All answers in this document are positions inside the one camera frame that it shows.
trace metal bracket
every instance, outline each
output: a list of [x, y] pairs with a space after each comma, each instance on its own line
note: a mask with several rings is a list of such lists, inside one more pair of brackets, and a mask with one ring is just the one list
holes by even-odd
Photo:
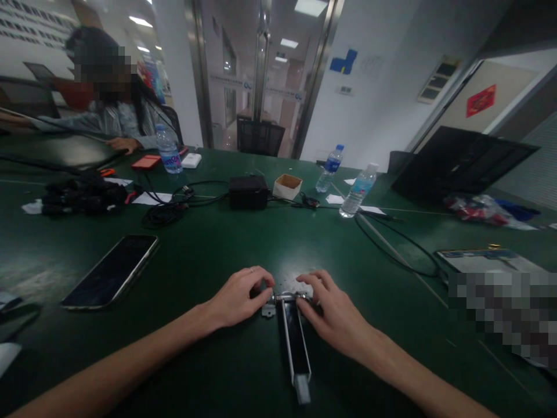
[[298, 298], [305, 299], [306, 301], [312, 304], [312, 299], [309, 297], [307, 293], [303, 293], [299, 291], [298, 292], [285, 291], [282, 293], [273, 293], [271, 298], [261, 308], [261, 316], [264, 316], [266, 318], [272, 318], [277, 313], [277, 308], [276, 308], [277, 303], [279, 303], [280, 301], [289, 302], [289, 301], [296, 300]]

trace black power adapter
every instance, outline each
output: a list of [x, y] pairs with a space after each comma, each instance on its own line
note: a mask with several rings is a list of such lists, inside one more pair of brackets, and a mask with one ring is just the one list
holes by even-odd
[[265, 209], [269, 187], [263, 176], [231, 177], [228, 197], [232, 209]]

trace woman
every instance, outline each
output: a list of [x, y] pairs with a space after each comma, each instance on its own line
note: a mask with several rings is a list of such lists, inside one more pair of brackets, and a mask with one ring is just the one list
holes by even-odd
[[66, 41], [66, 52], [75, 64], [76, 82], [93, 84], [95, 100], [89, 110], [62, 119], [41, 116], [40, 121], [0, 114], [0, 121], [44, 132], [67, 128], [115, 136], [106, 143], [115, 150], [127, 150], [126, 155], [156, 148], [155, 125], [173, 129], [172, 124], [155, 93], [131, 72], [123, 50], [103, 30], [82, 26]]

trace plastic bottle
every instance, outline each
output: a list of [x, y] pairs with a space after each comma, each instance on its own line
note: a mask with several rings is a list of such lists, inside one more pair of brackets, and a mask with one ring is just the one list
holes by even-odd
[[161, 154], [162, 163], [164, 168], [170, 174], [181, 173], [182, 161], [180, 155], [178, 155], [178, 146], [176, 140], [170, 132], [167, 132], [166, 127], [162, 124], [157, 124], [157, 147]]
[[337, 145], [337, 149], [329, 154], [329, 158], [323, 167], [323, 174], [321, 174], [321, 177], [315, 185], [315, 189], [318, 193], [325, 193], [329, 189], [329, 186], [331, 186], [332, 179], [334, 178], [338, 167], [341, 165], [343, 149], [344, 145], [339, 144]]
[[356, 215], [361, 202], [370, 192], [375, 180], [377, 179], [377, 169], [379, 166], [374, 163], [368, 164], [365, 170], [362, 170], [354, 185], [350, 189], [350, 194], [342, 204], [339, 212], [343, 218], [351, 218]]

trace phone screen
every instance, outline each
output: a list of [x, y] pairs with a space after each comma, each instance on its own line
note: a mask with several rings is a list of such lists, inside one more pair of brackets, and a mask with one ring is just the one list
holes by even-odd
[[86, 308], [109, 304], [157, 240], [152, 235], [128, 235], [122, 238], [62, 301], [62, 306]]

